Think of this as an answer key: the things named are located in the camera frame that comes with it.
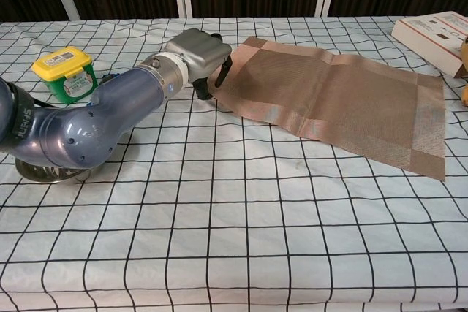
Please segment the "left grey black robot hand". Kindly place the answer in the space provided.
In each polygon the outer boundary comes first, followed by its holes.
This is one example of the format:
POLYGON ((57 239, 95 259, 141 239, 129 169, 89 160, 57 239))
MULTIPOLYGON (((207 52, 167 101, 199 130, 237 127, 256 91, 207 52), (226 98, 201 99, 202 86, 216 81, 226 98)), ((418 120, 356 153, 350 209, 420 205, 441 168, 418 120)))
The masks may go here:
POLYGON ((190 28, 171 39, 164 51, 176 54, 186 64, 188 82, 193 85, 201 100, 213 97, 208 89, 208 77, 219 70, 214 82, 218 88, 233 65, 232 48, 223 43, 222 36, 219 33, 208 34, 197 28, 190 28))

